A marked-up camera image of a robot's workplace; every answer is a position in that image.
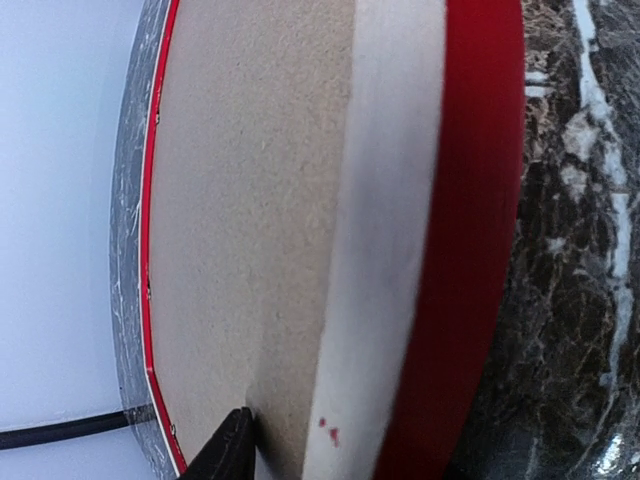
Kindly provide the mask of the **red wooden picture frame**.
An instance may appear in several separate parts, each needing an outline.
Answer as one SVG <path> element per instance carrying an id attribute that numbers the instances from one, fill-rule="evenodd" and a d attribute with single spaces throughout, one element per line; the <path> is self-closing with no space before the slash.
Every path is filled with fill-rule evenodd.
<path id="1" fill-rule="evenodd" d="M 179 5 L 160 40 L 141 180 L 143 358 L 177 475 L 183 456 L 154 371 L 150 206 Z M 524 26 L 516 1 L 355 5 L 337 217 L 303 472 L 440 479 L 495 330 L 519 197 Z"/>

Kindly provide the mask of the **left black corner post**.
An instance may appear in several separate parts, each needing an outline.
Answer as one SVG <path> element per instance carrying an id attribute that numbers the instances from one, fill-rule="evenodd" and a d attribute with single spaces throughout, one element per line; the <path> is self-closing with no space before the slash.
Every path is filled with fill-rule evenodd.
<path id="1" fill-rule="evenodd" d="M 10 450 L 37 446 L 100 434 L 128 426 L 126 415 L 117 411 L 72 421 L 2 431 L 0 449 Z"/>

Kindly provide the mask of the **brown frame backing board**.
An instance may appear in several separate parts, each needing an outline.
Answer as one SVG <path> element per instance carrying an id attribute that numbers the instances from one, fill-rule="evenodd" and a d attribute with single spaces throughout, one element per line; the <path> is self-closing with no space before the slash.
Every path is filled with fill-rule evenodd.
<path id="1" fill-rule="evenodd" d="M 337 217 L 355 5 L 184 1 L 150 206 L 154 371 L 192 460 L 230 410 L 264 477 L 303 472 Z"/>

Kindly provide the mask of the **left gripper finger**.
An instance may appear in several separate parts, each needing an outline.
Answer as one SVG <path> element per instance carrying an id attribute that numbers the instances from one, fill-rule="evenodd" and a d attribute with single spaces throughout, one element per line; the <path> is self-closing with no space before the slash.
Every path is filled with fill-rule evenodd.
<path id="1" fill-rule="evenodd" d="M 183 480 L 253 480 L 256 444 L 248 407 L 233 409 L 183 473 Z"/>

